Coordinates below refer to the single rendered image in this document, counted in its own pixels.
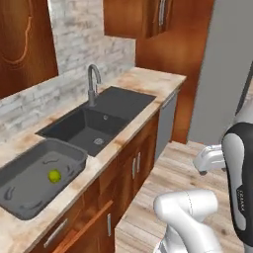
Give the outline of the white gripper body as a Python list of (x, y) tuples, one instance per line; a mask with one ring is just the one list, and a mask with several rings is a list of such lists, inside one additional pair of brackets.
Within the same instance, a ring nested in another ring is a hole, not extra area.
[(198, 153), (193, 164), (201, 175), (206, 175), (211, 169), (226, 170), (221, 145), (209, 145)]

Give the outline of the grey fridge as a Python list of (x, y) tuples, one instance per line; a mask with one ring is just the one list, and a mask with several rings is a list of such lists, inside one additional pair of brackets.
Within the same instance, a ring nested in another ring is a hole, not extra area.
[(214, 0), (188, 140), (217, 144), (253, 62), (253, 0)]

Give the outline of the grey tupperware container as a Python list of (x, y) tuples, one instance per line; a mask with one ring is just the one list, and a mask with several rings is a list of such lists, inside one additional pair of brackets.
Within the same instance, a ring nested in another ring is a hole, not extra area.
[[(21, 220), (38, 215), (85, 168), (88, 153), (67, 142), (48, 138), (0, 169), (0, 207)], [(50, 170), (61, 180), (51, 183)]]

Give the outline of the grey dishwasher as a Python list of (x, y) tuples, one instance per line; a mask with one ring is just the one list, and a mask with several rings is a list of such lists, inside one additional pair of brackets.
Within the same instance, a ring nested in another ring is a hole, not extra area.
[(155, 160), (158, 159), (171, 138), (176, 101), (177, 93), (174, 92), (167, 98), (160, 109)]

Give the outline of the wooden base cupboard door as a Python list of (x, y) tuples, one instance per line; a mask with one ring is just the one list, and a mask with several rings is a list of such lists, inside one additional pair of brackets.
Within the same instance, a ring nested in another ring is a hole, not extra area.
[(92, 218), (80, 215), (52, 253), (111, 253), (114, 235), (108, 236), (107, 215), (112, 207), (113, 202), (108, 201)]
[(145, 179), (149, 175), (154, 164), (156, 145), (156, 133), (149, 134), (145, 140), (141, 143), (138, 152), (141, 152), (140, 157), (140, 170), (136, 172), (134, 179), (134, 193), (137, 194)]
[(132, 152), (120, 164), (120, 172), (117, 176), (117, 185), (114, 195), (114, 214), (112, 218), (112, 225), (116, 227), (129, 204), (133, 199), (133, 182), (131, 176), (132, 159), (136, 158), (136, 152)]

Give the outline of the tall wooden side panel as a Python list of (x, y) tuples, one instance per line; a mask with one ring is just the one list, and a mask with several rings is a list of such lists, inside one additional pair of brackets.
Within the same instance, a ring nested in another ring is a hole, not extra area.
[(138, 67), (185, 75), (178, 94), (172, 139), (186, 143), (214, 0), (172, 0), (166, 30), (136, 41)]

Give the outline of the black kitchen sink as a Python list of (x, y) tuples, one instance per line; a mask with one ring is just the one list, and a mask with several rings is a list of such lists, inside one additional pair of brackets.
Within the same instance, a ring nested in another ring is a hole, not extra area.
[(95, 157), (154, 99), (111, 86), (99, 94), (94, 107), (85, 102), (40, 129), (38, 135), (68, 142)]

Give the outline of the grey metal tap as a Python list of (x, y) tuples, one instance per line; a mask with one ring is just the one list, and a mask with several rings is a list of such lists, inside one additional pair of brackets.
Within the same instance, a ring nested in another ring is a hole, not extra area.
[(90, 64), (88, 67), (88, 102), (90, 107), (96, 105), (95, 101), (98, 96), (97, 86), (102, 83), (101, 74), (95, 64)]

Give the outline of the yellow-green round fruit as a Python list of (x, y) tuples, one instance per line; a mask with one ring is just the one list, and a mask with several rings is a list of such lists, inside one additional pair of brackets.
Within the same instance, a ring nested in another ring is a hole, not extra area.
[(47, 178), (51, 183), (57, 183), (61, 180), (61, 174), (57, 169), (50, 170), (47, 174)]

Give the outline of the wooden drawer front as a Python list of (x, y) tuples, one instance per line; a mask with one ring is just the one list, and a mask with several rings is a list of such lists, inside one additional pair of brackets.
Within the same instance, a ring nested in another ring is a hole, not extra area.
[(80, 197), (35, 246), (31, 253), (51, 253), (63, 240), (71, 228), (75, 218), (82, 211), (83, 206), (83, 197)]

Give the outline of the wooden wall cupboard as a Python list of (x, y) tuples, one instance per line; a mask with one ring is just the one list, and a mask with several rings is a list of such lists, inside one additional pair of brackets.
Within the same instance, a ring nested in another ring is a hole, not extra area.
[(164, 22), (159, 27), (160, 0), (103, 0), (106, 36), (140, 39), (152, 38), (168, 27), (174, 0), (166, 0)]

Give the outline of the wooden wall cupboard carved door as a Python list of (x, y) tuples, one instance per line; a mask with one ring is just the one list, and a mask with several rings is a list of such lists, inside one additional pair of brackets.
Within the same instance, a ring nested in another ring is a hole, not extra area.
[(0, 99), (57, 75), (47, 0), (0, 0)]

